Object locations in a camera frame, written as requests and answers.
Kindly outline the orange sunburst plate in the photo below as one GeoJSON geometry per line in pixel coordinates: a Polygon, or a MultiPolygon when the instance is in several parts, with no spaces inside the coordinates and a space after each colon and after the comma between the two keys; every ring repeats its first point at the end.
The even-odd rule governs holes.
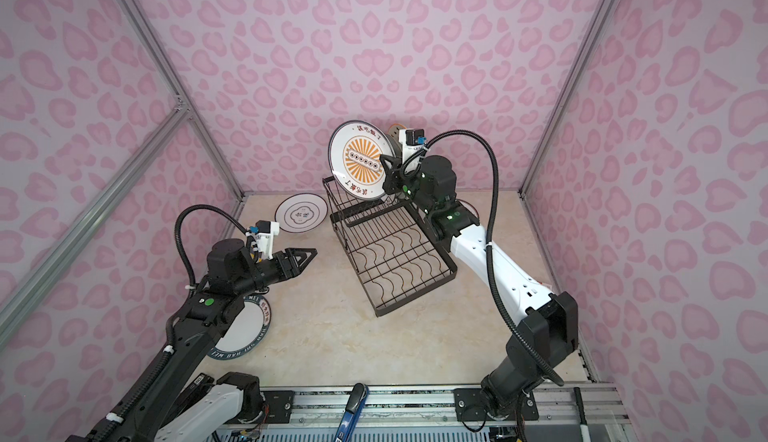
{"type": "Polygon", "coordinates": [[[380,156],[395,156],[390,137],[374,125],[350,120],[333,132],[328,161],[339,186],[360,200],[378,200],[385,195],[384,166],[380,156]]]}

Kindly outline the star pattern cartoon plate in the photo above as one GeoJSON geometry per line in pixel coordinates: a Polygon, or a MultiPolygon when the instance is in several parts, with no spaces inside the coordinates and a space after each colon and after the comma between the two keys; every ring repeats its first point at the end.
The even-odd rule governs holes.
{"type": "Polygon", "coordinates": [[[400,123],[393,123],[388,129],[387,129],[387,135],[395,140],[398,140],[400,137],[400,133],[405,131],[406,127],[400,123]]]}

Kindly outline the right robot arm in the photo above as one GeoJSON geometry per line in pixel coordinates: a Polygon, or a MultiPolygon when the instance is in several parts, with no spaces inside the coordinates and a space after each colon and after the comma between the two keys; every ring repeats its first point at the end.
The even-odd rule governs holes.
{"type": "Polygon", "coordinates": [[[457,200],[447,158],[428,156],[409,175],[395,156],[381,155],[379,163],[385,193],[404,197],[418,211],[436,241],[488,285],[502,319],[511,322],[506,356],[482,380],[479,398],[493,418],[520,414],[534,388],[556,380],[538,361],[555,368],[578,348],[575,299],[536,281],[489,238],[490,230],[457,200]]]}

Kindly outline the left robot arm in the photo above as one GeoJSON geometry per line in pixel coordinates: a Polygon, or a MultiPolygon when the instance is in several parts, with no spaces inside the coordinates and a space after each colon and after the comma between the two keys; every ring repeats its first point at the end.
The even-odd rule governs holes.
{"type": "Polygon", "coordinates": [[[256,262],[241,239],[214,244],[203,287],[168,319],[165,346],[110,414],[87,435],[67,439],[154,440],[188,378],[228,332],[245,298],[300,276],[317,254],[315,248],[286,248],[256,262]]]}

